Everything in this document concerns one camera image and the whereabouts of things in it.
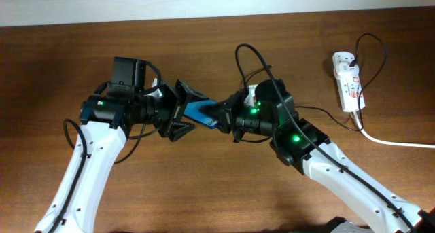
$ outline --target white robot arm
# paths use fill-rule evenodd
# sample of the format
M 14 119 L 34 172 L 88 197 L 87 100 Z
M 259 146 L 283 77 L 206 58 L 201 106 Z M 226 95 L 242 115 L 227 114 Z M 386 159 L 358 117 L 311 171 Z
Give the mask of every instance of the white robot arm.
M 353 173 L 381 192 L 384 197 L 389 198 L 413 226 L 416 226 L 421 221 L 421 216 L 419 215 L 421 211 L 420 207 L 399 197 L 374 180 L 370 175 L 356 166 L 335 143 L 322 143 L 320 148 L 335 160 L 341 161 Z M 374 232 L 394 233 L 409 231 L 409 227 L 403 220 L 372 190 L 350 176 L 349 173 L 344 173 L 341 168 L 331 163 L 316 149 L 310 152 L 309 155 L 311 157 L 308 160 L 303 160 L 304 173 L 310 179 L 319 182 L 336 194 Z
M 72 159 L 59 190 L 46 215 L 37 224 L 35 232 L 89 233 L 93 231 L 101 195 L 115 159 L 124 147 L 126 135 L 120 127 L 109 128 L 109 124 L 104 122 L 89 121 L 87 125 L 81 125 L 80 129 L 86 140 L 88 155 L 72 197 L 65 204 L 84 154 L 80 137 L 77 137 Z

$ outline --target black cable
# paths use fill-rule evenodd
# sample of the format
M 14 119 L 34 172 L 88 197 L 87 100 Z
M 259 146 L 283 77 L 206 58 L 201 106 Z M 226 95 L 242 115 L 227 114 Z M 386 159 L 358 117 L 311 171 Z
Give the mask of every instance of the black cable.
M 238 45 L 236 48 L 236 63 L 237 63 L 237 68 L 239 68 L 239 72 L 240 75 L 242 76 L 242 81 L 243 81 L 243 87 L 245 89 L 245 94 L 246 96 L 249 94 L 249 87 L 247 85 L 247 81 L 246 81 L 246 77 L 245 74 L 243 73 L 242 67 L 240 66 L 240 61 L 239 61 L 239 49 L 240 49 L 241 45 Z
M 137 146 L 139 145 L 139 142 L 141 142 L 142 134 L 143 134 L 144 130 L 145 130 L 145 124 L 142 125 L 141 133 L 139 134 L 139 137 L 135 143 L 135 146 L 133 146 L 133 148 L 131 149 L 131 151 L 127 155 L 125 155 L 123 158 L 119 159 L 118 161 L 115 161 L 114 164 L 120 164 L 121 162 L 127 160 L 127 158 L 129 156 L 131 156 L 131 154 L 133 154 L 133 152 L 135 152 Z
M 240 128 L 236 129 L 236 130 L 233 132 L 233 137 L 234 137 L 234 139 L 235 139 L 236 141 L 243 141 L 243 142 L 248 142 L 248 143 L 263 143 L 263 142 L 268 141 L 268 140 L 270 139 L 270 137 L 266 137 L 266 138 L 258 139 L 258 140 L 245 140 L 245 139 L 238 139 L 238 138 L 237 138 L 237 133 L 238 133 L 239 131 L 240 131 Z
M 361 177 L 359 177 L 358 175 L 356 175 L 354 172 L 352 172 L 350 169 L 348 169 L 344 164 L 341 164 L 339 162 L 337 162 L 334 158 L 332 158 L 331 156 L 329 156 L 329 154 L 327 154 L 322 148 L 320 148 L 318 145 L 314 144 L 314 142 L 312 142 L 312 140 L 310 140 L 310 138 L 308 138 L 308 136 L 300 129 L 300 127 L 298 126 L 298 124 L 296 123 L 296 121 L 293 119 L 292 114 L 290 113 L 290 110 L 287 108 L 287 105 L 285 104 L 285 101 L 278 89 L 278 85 L 275 83 L 275 78 L 273 77 L 273 74 L 271 72 L 271 70 L 267 67 L 266 61 L 263 59 L 263 57 L 261 56 L 261 54 L 257 51 L 257 49 L 255 49 L 253 46 L 247 44 L 247 43 L 242 43 L 239 46 L 237 46 L 238 48 L 240 47 L 247 47 L 250 50 L 252 50 L 256 56 L 258 57 L 258 59 L 260 60 L 260 62 L 262 63 L 263 67 L 266 69 L 266 72 L 269 76 L 269 78 L 272 81 L 273 84 L 273 88 L 275 89 L 275 92 L 277 93 L 277 96 L 279 97 L 279 100 L 281 101 L 281 104 L 283 105 L 285 112 L 287 113 L 287 115 L 289 116 L 289 120 L 292 122 L 293 126 L 296 128 L 296 130 L 299 132 L 299 134 L 301 134 L 304 139 L 306 139 L 317 151 L 319 151 L 324 157 L 326 157 L 329 161 L 331 161 L 333 164 L 335 164 L 337 167 L 339 167 L 341 170 L 345 171 L 346 173 L 348 173 L 349 175 L 351 175 L 354 179 L 356 179 L 357 181 L 359 181 L 360 183 L 362 183 L 364 186 L 366 186 L 369 190 L 371 190 L 373 193 L 375 193 L 378 197 L 380 197 L 385 203 L 387 203 L 388 206 L 391 207 L 391 209 L 393 209 L 393 211 L 395 213 L 397 213 L 397 215 L 403 220 L 403 222 L 409 227 L 410 231 L 412 233 L 416 233 L 416 230 L 414 228 L 414 226 L 410 223 L 410 221 L 403 215 L 402 211 L 400 211 L 388 198 L 386 198 L 381 192 L 379 192 L 376 188 L 374 188 L 371 184 L 367 183 L 367 181 L 363 180 Z
M 83 167 L 84 167 L 84 163 L 85 163 L 85 161 L 86 161 L 86 159 L 88 157 L 88 146 L 86 145 L 86 139 L 84 138 L 83 132 L 80 129 L 80 127 L 73 120 L 70 120 L 70 119 L 66 119 L 66 120 L 63 121 L 63 131 L 64 131 L 65 136 L 67 138 L 68 144 L 74 149 L 74 144 L 71 142 L 71 139 L 69 138 L 69 135 L 68 135 L 67 123 L 70 123 L 75 128 L 75 130 L 79 134 L 80 140 L 82 141 L 82 147 L 83 147 L 82 159 L 80 160 L 79 167 L 77 169 L 77 172 L 75 173 L 75 176 L 74 176 L 74 179 L 73 179 L 73 183 L 71 184 L 71 187 L 69 188 L 69 191 L 68 191 L 68 194 L 67 194 L 67 198 L 65 199 L 65 203 L 63 204 L 62 209 L 60 210 L 59 215 L 54 220 L 53 226 L 48 231 L 48 233 L 53 233 L 54 231 L 56 231 L 57 227 L 59 226 L 59 224 L 63 220 L 63 216 L 67 212 L 69 203 L 71 201 L 71 198 L 73 197 L 73 193 L 74 193 L 75 187 L 77 186 L 77 182 L 79 181 L 80 174 L 82 173 L 82 170 L 83 170 Z
M 160 85 L 162 83 L 162 74 L 160 73 L 160 70 L 158 70 L 158 68 L 150 62 L 147 62 L 147 66 L 149 66 L 156 73 L 158 81 L 154 87 L 151 87 L 151 88 L 144 90 L 142 93 L 143 95 L 153 93 L 154 91 L 156 91 L 160 87 Z
M 356 64 L 358 64 L 358 56 L 359 56 L 359 47 L 360 47 L 360 40 L 364 37 L 364 36 L 371 36 L 374 39 L 376 39 L 383 48 L 384 51 L 384 59 L 382 61 L 381 67 L 379 67 L 379 70 L 375 73 L 375 75 L 373 75 L 373 77 L 367 82 L 367 84 L 362 87 L 360 94 L 358 95 L 358 110 L 360 110 L 360 121 L 361 121 L 361 128 L 358 131 L 361 131 L 364 129 L 364 123 L 362 121 L 362 112 L 361 112 L 361 95 L 363 93 L 363 91 L 367 88 L 367 86 L 378 76 L 378 74 L 381 72 L 381 70 L 383 69 L 383 67 L 385 66 L 385 63 L 387 62 L 387 58 L 388 58 L 388 50 L 387 50 L 387 46 L 382 42 L 381 39 L 379 39 L 376 35 L 372 34 L 372 33 L 363 33 L 358 40 L 356 41 L 356 45 L 355 45 L 355 60 L 353 60 L 350 64 L 350 67 L 354 67 Z
M 319 110 L 319 111 L 323 111 L 324 113 L 328 114 L 328 116 L 334 120 L 334 122 L 336 122 L 338 125 L 342 126 L 343 128 L 350 130 L 350 131 L 361 131 L 360 129 L 354 129 L 354 128 L 350 128 L 342 123 L 340 123 L 336 118 L 334 118 L 334 116 L 331 115 L 331 113 L 329 113 L 328 111 L 326 111 L 325 109 L 319 108 L 319 107 L 307 107 L 307 106 L 295 106 L 294 108 L 305 108 L 305 109 L 314 109 L 314 110 Z
M 155 129 L 153 129 L 153 131 L 149 131 L 148 133 L 145 133 L 145 134 L 141 135 L 140 137 L 143 138 L 143 137 L 150 136 L 150 135 L 154 134 L 155 132 L 157 132 L 159 129 L 160 129 L 160 127 L 157 127 Z M 129 137 L 129 139 L 138 139 L 138 138 L 139 138 L 139 135 Z
M 98 88 L 94 91 L 94 94 L 101 94 L 106 89 L 107 85 L 110 84 L 110 81 L 106 81 L 102 83 Z
M 253 73 L 250 74 L 250 76 L 247 78 L 246 83 L 249 83 L 249 81 L 251 80 L 251 78 L 259 73 L 261 73 L 262 71 L 265 71 L 266 69 L 259 69 L 257 71 L 254 71 Z
M 277 128 L 278 128 L 278 126 L 275 126 L 273 128 L 273 131 L 272 131 L 272 142 L 273 142 L 273 145 L 276 148 L 278 148 L 278 144 L 277 144 Z

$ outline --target wood grain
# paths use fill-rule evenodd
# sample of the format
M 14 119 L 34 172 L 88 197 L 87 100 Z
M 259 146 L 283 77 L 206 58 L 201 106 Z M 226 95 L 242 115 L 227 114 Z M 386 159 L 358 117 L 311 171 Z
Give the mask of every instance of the wood grain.
M 387 44 L 389 60 L 365 93 L 367 132 L 434 142 L 434 7 L 1 28 L 0 231 L 31 232 L 44 216 L 71 156 L 61 122 L 77 119 L 81 102 L 110 79 L 114 56 L 150 60 L 168 82 L 183 79 L 221 100 L 239 86 L 234 49 L 248 42 L 274 64 L 297 105 L 345 121 L 331 57 L 354 51 L 368 31 Z M 361 54 L 367 81 L 382 51 L 365 39 Z M 241 58 L 247 72 L 259 67 L 253 54 Z M 433 150 L 373 143 L 317 111 L 300 116 L 393 192 L 434 207 Z M 363 223 L 327 189 L 282 165 L 268 144 L 231 141 L 203 127 L 176 143 L 158 135 L 143 140 L 113 167 L 94 231 L 259 232 L 335 216 Z

